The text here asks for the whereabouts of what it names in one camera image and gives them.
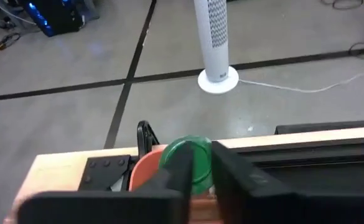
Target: concrete floor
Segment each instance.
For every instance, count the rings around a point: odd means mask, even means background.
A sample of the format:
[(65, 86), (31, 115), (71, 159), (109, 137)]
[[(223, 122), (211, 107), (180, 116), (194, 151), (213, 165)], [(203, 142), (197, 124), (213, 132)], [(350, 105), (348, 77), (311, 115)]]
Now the concrete floor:
[[(150, 0), (99, 1), (78, 33), (31, 34), (0, 52), (0, 95), (125, 78)], [(364, 41), (364, 6), (335, 11), (314, 0), (228, 4), (230, 62), (347, 50)], [(202, 68), (192, 0), (157, 0), (136, 77)], [(240, 71), (241, 79), (316, 89), (364, 73), (341, 58)], [(0, 101), (0, 222), (37, 154), (102, 149), (123, 86)], [(146, 119), (161, 143), (272, 134), (276, 125), (364, 119), (364, 77), (316, 94), (240, 83), (208, 95), (197, 77), (133, 84), (115, 147), (136, 145)]]

